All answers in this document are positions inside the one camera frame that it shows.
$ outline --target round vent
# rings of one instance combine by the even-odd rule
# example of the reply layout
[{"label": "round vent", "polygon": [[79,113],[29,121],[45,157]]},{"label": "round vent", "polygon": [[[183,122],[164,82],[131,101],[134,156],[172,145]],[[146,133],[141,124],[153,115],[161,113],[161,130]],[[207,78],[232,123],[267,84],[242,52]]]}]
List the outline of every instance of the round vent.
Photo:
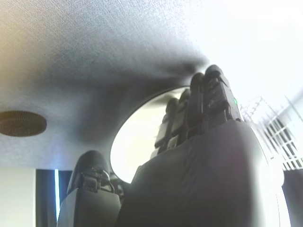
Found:
[{"label": "round vent", "polygon": [[35,136],[46,129],[46,119],[38,114],[25,111],[0,113],[0,133],[7,136]]}]

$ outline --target light strip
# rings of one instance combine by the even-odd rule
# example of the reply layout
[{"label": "light strip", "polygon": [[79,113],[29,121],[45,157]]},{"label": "light strip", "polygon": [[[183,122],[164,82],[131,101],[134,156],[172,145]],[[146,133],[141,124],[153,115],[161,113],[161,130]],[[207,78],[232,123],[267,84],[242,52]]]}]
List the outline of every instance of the light strip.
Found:
[{"label": "light strip", "polygon": [[60,213],[60,192],[59,192],[59,171],[55,169],[55,197],[56,197],[56,216],[57,221]]}]

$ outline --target brown round object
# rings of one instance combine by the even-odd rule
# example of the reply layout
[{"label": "brown round object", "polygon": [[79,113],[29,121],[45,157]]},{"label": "brown round object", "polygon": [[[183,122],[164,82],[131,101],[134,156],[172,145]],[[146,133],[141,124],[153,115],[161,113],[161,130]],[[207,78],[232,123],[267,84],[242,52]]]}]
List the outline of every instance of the brown round object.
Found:
[{"label": "brown round object", "polygon": [[46,119],[25,111],[0,113],[0,133],[7,136],[35,136],[45,131]]}]

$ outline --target textured ceiling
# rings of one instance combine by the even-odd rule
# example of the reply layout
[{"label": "textured ceiling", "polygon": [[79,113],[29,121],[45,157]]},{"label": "textured ceiling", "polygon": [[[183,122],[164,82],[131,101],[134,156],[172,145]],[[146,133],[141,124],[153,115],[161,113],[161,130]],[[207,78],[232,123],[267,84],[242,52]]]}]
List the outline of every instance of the textured ceiling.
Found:
[{"label": "textured ceiling", "polygon": [[[48,122],[38,136],[0,135],[0,166],[72,169],[89,149],[109,158],[135,107],[188,84],[209,62],[223,68],[243,102],[274,77],[290,72],[296,80],[302,8],[287,4],[0,1],[0,111],[32,111]],[[295,93],[301,84],[293,84],[284,83]]]}]

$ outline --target white wire rack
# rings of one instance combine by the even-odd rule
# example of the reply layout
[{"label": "white wire rack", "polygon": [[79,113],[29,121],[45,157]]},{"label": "white wire rack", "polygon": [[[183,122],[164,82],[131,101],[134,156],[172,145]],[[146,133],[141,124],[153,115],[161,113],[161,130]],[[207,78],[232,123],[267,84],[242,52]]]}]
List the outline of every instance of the white wire rack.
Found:
[{"label": "white wire rack", "polygon": [[241,105],[243,118],[255,131],[269,159],[279,159],[283,170],[303,169],[303,120],[286,98],[270,106],[262,97]]}]

